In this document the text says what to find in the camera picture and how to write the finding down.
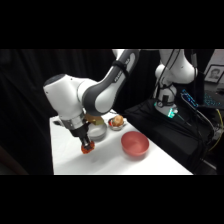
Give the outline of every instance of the white table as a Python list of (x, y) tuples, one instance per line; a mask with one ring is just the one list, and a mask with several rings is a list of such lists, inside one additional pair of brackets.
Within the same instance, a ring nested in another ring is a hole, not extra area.
[[(103, 118), (109, 120), (114, 116), (107, 114)], [(143, 157), (132, 158), (125, 154), (122, 136), (129, 131), (138, 131), (129, 123), (119, 132), (108, 128), (106, 137), (95, 142), (96, 148), (87, 155), (81, 152), (79, 138), (55, 125), (53, 118), (50, 128), (55, 175), (192, 175), (152, 141)]]

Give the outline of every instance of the small bowl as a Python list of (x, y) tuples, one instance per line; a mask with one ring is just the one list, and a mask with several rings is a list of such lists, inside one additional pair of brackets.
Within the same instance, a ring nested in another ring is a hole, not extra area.
[(139, 132), (128, 132), (121, 139), (123, 150), (130, 156), (142, 156), (149, 149), (149, 140)]

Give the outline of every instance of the dark backdrop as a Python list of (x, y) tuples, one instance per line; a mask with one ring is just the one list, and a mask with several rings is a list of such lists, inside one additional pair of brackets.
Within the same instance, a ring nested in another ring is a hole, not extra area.
[[(202, 71), (212, 50), (197, 49)], [(114, 59), (110, 49), (0, 50), (0, 145), (29, 174), (53, 174), (49, 118), (57, 114), (45, 97), (44, 82), (58, 74), (100, 81)], [(116, 111), (121, 113), (151, 95), (159, 61), (158, 51), (141, 52), (114, 106)]]

